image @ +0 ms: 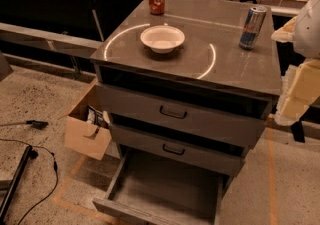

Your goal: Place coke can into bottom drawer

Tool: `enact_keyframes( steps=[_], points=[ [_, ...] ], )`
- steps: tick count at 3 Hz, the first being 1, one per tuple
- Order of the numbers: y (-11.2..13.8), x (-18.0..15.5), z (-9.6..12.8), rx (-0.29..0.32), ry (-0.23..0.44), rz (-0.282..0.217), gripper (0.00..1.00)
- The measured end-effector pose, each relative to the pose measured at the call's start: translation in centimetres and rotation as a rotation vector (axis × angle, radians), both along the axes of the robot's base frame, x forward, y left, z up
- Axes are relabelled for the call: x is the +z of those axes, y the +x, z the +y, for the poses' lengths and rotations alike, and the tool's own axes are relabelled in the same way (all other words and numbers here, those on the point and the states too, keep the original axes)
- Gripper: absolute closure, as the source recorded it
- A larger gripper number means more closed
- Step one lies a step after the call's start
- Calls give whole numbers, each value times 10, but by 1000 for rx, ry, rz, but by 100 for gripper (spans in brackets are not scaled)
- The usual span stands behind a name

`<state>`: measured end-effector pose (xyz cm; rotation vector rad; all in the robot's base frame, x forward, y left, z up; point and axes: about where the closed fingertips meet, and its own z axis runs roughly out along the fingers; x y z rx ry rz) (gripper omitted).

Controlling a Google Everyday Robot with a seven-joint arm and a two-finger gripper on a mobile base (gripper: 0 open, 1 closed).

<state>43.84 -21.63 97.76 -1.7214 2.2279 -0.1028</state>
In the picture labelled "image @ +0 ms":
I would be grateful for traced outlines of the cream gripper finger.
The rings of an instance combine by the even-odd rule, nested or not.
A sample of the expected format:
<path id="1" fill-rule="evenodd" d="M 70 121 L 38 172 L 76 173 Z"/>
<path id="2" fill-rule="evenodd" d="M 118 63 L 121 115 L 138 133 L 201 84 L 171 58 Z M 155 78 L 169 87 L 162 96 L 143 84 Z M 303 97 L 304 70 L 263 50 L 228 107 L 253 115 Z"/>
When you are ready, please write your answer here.
<path id="1" fill-rule="evenodd" d="M 297 17 L 291 18 L 281 28 L 279 28 L 278 30 L 275 30 L 271 35 L 271 39 L 273 41 L 277 41 L 280 43 L 293 42 L 293 34 L 294 34 L 296 19 Z"/>
<path id="2" fill-rule="evenodd" d="M 282 77 L 275 122 L 281 126 L 293 125 L 319 97 L 320 60 L 308 58 L 299 66 L 290 65 Z"/>

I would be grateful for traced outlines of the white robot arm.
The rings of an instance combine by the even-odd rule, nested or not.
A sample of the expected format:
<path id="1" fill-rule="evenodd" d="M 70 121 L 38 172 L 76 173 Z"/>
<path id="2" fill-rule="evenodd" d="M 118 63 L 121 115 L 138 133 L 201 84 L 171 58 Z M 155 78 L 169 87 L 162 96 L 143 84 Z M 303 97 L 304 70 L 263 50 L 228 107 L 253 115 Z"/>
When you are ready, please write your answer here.
<path id="1" fill-rule="evenodd" d="M 291 42 L 294 51 L 305 57 L 299 66 L 288 67 L 276 107 L 276 123 L 291 126 L 320 97 L 320 0 L 309 0 L 271 39 Z"/>

